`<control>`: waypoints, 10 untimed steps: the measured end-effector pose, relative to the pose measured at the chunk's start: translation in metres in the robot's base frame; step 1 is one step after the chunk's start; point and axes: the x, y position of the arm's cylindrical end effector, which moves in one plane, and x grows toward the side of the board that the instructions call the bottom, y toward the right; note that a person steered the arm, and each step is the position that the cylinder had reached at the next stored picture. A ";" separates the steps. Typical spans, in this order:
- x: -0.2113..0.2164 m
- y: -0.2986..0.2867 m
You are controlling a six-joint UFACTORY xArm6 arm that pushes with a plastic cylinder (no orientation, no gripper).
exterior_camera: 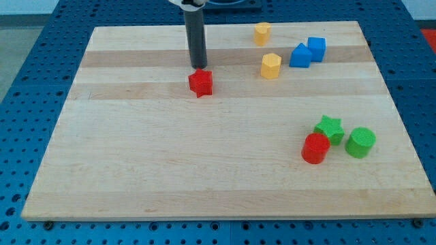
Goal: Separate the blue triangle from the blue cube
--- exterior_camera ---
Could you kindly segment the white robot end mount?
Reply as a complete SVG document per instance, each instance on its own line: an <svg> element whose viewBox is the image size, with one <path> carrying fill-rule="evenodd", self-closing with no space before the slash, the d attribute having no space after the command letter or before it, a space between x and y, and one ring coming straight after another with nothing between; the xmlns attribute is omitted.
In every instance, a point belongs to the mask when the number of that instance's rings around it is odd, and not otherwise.
<svg viewBox="0 0 436 245"><path fill-rule="evenodd" d="M180 7L183 11L195 12L206 5L206 0L168 0L170 3Z"/></svg>

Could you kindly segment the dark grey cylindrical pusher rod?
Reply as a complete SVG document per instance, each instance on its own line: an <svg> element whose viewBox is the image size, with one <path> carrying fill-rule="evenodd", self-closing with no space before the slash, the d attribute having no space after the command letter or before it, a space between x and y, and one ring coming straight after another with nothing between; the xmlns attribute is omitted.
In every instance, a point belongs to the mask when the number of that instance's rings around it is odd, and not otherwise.
<svg viewBox="0 0 436 245"><path fill-rule="evenodd" d="M184 19L191 66L204 69L207 66L207 53L203 11L184 11Z"/></svg>

